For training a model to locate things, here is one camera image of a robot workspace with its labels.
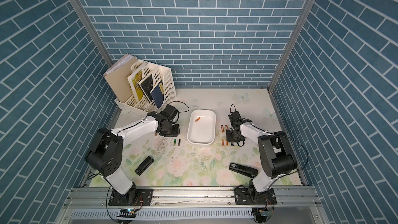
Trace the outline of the white plastic storage box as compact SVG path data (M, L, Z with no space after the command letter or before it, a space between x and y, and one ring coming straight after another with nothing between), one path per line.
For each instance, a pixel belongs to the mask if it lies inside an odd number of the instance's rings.
M193 145L210 146L215 140L216 114L210 110L194 110L191 113L187 140Z

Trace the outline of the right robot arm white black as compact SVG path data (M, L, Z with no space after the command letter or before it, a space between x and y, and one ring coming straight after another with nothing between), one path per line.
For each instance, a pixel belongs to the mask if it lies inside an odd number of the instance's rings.
M254 175L244 167L239 168L242 173L252 177L249 188L255 194L268 191L279 178L297 169L293 148L283 131L262 130L252 124L251 120L243 118L238 111L230 112L228 117L231 128L226 130L227 142L242 147L249 139L259 146L262 170Z

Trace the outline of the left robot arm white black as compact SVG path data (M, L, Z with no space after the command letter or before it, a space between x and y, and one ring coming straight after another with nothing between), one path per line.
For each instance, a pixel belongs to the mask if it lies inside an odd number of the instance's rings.
M138 138L157 133L163 137L177 137L180 133L177 108L167 105L160 113L150 112L144 118L124 127L99 129L89 145L85 161L104 176L113 190L122 196L135 187L122 168L124 148Z

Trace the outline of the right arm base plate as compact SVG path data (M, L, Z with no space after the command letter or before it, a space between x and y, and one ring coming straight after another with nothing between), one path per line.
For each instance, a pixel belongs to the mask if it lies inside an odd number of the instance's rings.
M234 189L236 205L276 205L277 200L274 189L265 192L257 192L253 187L239 186Z

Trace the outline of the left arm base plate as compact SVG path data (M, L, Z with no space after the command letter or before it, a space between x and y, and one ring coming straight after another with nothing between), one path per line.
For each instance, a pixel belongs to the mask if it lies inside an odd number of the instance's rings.
M153 189L150 188L132 188L124 195L113 189L108 204L110 206L149 206L152 196Z

